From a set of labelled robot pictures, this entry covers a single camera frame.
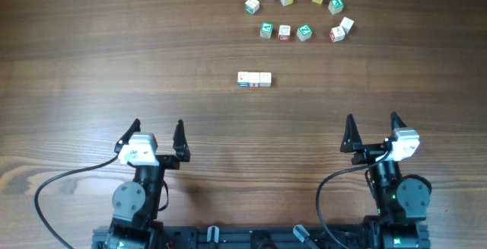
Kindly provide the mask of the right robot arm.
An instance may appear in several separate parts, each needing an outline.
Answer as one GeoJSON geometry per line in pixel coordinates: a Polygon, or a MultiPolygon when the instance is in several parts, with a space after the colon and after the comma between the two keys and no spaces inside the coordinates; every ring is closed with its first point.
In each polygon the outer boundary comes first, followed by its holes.
{"type": "Polygon", "coordinates": [[[376,215],[363,221],[366,248],[430,248],[427,218],[432,185],[417,174],[402,175],[399,163],[413,156],[420,141],[418,132],[390,115],[391,135],[382,143],[365,145],[354,117],[346,117],[345,133],[340,146],[352,152],[353,165],[367,165],[365,179],[376,207],[376,215]]]}

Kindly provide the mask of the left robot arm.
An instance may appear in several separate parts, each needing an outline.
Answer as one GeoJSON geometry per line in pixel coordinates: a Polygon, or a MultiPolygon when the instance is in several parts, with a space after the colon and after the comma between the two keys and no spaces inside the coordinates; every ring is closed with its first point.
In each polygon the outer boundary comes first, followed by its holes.
{"type": "Polygon", "coordinates": [[[157,222],[161,192],[168,191],[164,181],[166,170],[178,170],[190,161],[184,123],[177,122],[173,135],[173,154],[157,153],[153,133],[142,132],[140,120],[134,120],[116,143],[114,152],[122,164],[135,169],[129,182],[119,185],[112,196],[113,216],[107,233],[93,235],[93,248],[172,248],[173,242],[164,233],[164,224],[157,222]]]}

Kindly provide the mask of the cream wooden block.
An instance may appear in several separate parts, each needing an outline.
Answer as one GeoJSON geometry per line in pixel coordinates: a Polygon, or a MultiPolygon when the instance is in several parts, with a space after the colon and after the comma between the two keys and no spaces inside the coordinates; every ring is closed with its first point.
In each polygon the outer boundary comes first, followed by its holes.
{"type": "Polygon", "coordinates": [[[270,87],[272,84],[272,73],[271,72],[260,72],[259,74],[259,86],[260,87],[270,87]]]}

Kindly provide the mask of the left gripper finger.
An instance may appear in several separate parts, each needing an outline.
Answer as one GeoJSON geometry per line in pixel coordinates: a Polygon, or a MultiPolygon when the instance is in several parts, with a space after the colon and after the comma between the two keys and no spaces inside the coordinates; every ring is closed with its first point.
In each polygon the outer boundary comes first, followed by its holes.
{"type": "Polygon", "coordinates": [[[190,150],[186,140],[184,122],[182,120],[178,120],[174,131],[173,150],[180,161],[190,162],[190,150]]]}
{"type": "Polygon", "coordinates": [[[129,140],[135,132],[141,131],[141,122],[139,119],[135,119],[132,125],[122,135],[122,137],[116,142],[114,152],[119,154],[124,145],[129,144],[129,140]]]}

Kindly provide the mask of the blue edged wooden block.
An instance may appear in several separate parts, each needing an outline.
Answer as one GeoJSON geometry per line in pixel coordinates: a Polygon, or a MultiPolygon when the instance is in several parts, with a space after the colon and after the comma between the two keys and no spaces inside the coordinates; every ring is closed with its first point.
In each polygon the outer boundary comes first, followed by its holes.
{"type": "Polygon", "coordinates": [[[237,85],[239,87],[248,87],[250,83],[249,72],[238,72],[237,73],[237,85]]]}

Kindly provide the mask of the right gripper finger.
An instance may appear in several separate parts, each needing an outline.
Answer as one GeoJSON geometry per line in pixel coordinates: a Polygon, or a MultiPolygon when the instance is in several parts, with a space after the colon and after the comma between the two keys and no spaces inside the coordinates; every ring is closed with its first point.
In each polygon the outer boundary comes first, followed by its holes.
{"type": "Polygon", "coordinates": [[[358,127],[355,122],[355,118],[350,113],[346,117],[345,132],[340,145],[340,152],[359,152],[363,149],[363,143],[358,132],[358,127]]]}
{"type": "Polygon", "coordinates": [[[401,120],[396,111],[390,114],[391,130],[392,134],[402,135],[407,130],[407,125],[401,120]]]}

